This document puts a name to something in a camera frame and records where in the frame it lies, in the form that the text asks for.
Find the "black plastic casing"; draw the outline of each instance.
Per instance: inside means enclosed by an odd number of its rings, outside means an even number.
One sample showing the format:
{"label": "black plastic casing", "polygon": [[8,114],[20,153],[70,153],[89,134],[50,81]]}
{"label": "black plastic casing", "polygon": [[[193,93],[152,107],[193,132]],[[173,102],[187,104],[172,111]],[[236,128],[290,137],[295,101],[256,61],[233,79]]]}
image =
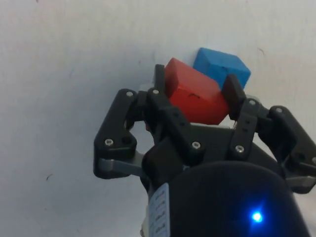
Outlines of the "black plastic casing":
{"label": "black plastic casing", "polygon": [[[246,162],[188,169],[169,182],[171,237],[310,237],[286,182]],[[253,213],[263,220],[256,223]]]}

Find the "blue block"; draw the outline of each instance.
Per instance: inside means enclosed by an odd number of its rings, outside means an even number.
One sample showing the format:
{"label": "blue block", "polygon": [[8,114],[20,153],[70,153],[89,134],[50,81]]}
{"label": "blue block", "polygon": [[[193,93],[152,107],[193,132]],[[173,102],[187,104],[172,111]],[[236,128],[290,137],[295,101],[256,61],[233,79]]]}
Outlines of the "blue block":
{"label": "blue block", "polygon": [[217,81],[221,89],[228,74],[235,74],[242,88],[251,74],[237,56],[207,48],[199,49],[193,68]]}

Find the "blue led light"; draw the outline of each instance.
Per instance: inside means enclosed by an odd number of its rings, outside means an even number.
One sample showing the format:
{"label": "blue led light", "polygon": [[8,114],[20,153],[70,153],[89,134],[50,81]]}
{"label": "blue led light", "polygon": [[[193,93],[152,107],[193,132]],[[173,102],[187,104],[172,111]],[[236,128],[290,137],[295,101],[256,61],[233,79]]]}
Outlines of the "blue led light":
{"label": "blue led light", "polygon": [[253,215],[252,215],[252,219],[255,221],[255,222],[257,222],[257,223],[259,223],[259,222],[262,222],[262,215],[261,215],[261,213],[260,212],[255,212]]}

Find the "red cube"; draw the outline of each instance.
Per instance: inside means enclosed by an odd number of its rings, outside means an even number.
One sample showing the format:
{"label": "red cube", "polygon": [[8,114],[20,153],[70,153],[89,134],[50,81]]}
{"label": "red cube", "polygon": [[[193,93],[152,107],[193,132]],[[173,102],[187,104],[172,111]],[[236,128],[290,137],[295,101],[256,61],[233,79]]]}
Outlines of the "red cube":
{"label": "red cube", "polygon": [[175,58],[165,67],[165,93],[190,122],[218,125],[229,111],[215,80]]}

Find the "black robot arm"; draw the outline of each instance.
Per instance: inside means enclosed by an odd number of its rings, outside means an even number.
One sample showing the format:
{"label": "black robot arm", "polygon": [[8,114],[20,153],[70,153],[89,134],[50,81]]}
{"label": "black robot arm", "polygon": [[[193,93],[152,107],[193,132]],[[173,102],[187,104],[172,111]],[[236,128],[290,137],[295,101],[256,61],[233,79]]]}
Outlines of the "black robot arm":
{"label": "black robot arm", "polygon": [[[269,110],[247,98],[237,78],[227,77],[222,89],[234,129],[191,125],[163,92],[163,67],[155,68],[149,91],[120,90],[94,141],[94,173],[111,179],[130,174],[159,186],[184,169],[206,162],[238,160],[266,167],[287,180],[296,193],[308,193],[316,183],[316,146],[291,112]],[[143,156],[129,132],[144,121],[155,145]],[[254,133],[271,149],[277,163],[253,143]]]}

